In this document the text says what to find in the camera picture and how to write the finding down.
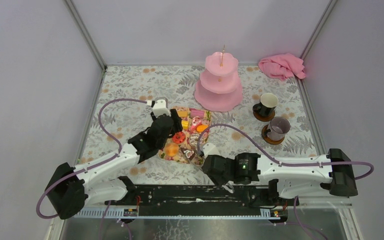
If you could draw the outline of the floral dessert tray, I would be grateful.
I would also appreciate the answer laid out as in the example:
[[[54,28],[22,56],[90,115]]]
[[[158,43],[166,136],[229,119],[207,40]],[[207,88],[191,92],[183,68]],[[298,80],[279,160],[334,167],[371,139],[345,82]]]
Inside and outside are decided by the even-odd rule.
[[[165,147],[163,149],[159,150],[158,155],[159,155],[160,158],[162,158],[164,160],[167,160],[167,161],[174,161],[174,162],[178,162],[178,163],[188,164],[188,161],[184,157],[184,155],[181,152],[180,148],[186,148],[186,149],[189,149],[189,150],[195,149],[195,148],[191,147],[190,144],[189,144],[190,135],[192,135],[192,134],[199,134],[200,135],[203,132],[199,133],[196,130],[191,132],[189,130],[190,125],[191,125],[191,121],[192,121],[192,118],[190,117],[190,110],[191,109],[196,109],[196,108],[175,106],[174,109],[176,109],[176,111],[187,111],[188,112],[188,117],[181,118],[181,120],[185,120],[185,121],[189,122],[188,129],[187,130],[184,130],[184,129],[182,130],[182,132],[184,132],[185,135],[186,135],[186,140],[182,144],[178,144],[179,145],[179,151],[178,151],[178,154],[176,156],[174,156],[174,157],[167,157],[166,154],[164,153],[164,148]],[[203,110],[203,109],[200,109],[200,110],[205,111],[204,117],[200,118],[202,120],[202,125],[208,125],[208,126],[211,125],[211,123],[212,123],[212,112],[209,111],[209,110]],[[209,132],[208,131],[203,133],[203,136],[199,137],[200,141],[201,141],[201,145],[198,145],[198,146],[203,146],[208,141],[208,137],[209,137]],[[172,138],[167,140],[166,144],[168,144],[168,143],[173,143]],[[204,160],[200,159],[200,158],[194,158],[193,162],[196,163],[197,165],[202,165],[204,163]]]

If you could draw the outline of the chocolate cake piece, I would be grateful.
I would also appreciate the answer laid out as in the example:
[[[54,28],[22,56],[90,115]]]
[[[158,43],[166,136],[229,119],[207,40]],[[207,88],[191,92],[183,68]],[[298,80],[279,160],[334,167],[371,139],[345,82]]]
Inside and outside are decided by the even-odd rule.
[[[190,162],[194,159],[196,155],[193,149],[181,148],[180,150],[183,153],[184,157]]]

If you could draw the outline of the brown wooden saucer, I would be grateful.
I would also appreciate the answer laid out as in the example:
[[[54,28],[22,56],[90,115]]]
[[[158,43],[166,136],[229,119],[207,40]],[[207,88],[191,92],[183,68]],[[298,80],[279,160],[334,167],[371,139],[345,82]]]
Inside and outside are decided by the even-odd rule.
[[[272,129],[269,129],[269,125],[265,125],[261,130],[261,137],[270,145],[279,145],[284,139],[285,135],[275,132]]]
[[[262,116],[262,115],[260,115],[259,113],[253,111],[253,115],[254,115],[254,117],[255,117],[257,120],[259,120],[259,121],[261,121],[261,122],[270,122],[270,121],[275,117],[276,112],[273,111],[273,112],[272,112],[270,115],[268,115],[268,116]]]

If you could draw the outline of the purple mug black handle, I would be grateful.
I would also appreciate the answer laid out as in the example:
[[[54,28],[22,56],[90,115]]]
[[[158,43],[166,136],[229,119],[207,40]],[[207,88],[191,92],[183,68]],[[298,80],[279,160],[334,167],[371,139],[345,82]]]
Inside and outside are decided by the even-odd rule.
[[[271,130],[274,130],[276,133],[279,133],[281,135],[286,135],[290,129],[291,125],[290,122],[281,116],[274,117],[269,123],[268,127]]]

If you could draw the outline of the black mug white inside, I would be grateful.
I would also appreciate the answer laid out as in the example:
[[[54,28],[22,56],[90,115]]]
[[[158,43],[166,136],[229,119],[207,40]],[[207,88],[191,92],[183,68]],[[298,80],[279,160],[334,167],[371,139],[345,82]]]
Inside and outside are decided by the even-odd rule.
[[[255,114],[262,117],[269,117],[279,104],[279,99],[273,93],[264,93],[260,96],[259,103],[252,107]]]

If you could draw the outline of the metal tongs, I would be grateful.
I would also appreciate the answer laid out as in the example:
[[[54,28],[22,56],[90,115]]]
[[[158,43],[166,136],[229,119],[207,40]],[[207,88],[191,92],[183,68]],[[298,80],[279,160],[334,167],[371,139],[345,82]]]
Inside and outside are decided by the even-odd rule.
[[[198,169],[199,171],[203,172],[212,181],[212,183],[215,186],[223,188],[230,194],[234,193],[235,190],[233,185],[229,183],[229,180],[227,180],[226,182],[223,182],[222,175],[220,172],[216,172],[215,170],[203,169],[205,163],[207,162],[206,160],[207,157],[210,157],[210,156],[222,157],[220,154],[220,151],[213,143],[205,143],[204,145],[201,146],[201,148],[197,146],[196,149],[187,149],[187,148],[181,147],[180,151],[183,153],[188,164]],[[204,160],[204,163],[202,165],[196,164],[194,162],[195,158]]]

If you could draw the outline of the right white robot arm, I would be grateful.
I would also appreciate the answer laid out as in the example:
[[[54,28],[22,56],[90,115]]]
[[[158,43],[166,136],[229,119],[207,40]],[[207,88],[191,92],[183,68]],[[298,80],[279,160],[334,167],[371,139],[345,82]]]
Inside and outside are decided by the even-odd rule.
[[[234,185],[259,184],[274,187],[267,191],[273,206],[286,199],[326,190],[336,197],[358,195],[356,178],[349,157],[338,148],[313,157],[280,157],[272,161],[265,155],[243,152],[234,158],[221,156],[211,143],[201,149],[203,172],[212,182],[232,192]]]

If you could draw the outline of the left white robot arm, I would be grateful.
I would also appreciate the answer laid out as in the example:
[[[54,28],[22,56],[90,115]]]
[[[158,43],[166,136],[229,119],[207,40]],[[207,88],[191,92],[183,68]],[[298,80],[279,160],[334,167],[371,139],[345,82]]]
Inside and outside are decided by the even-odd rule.
[[[44,191],[56,217],[69,219],[85,206],[105,201],[119,201],[124,206],[132,204],[134,190],[118,178],[109,178],[157,155],[167,140],[182,130],[182,119],[172,108],[154,117],[151,126],[130,138],[120,151],[76,166],[67,162],[59,165]]]

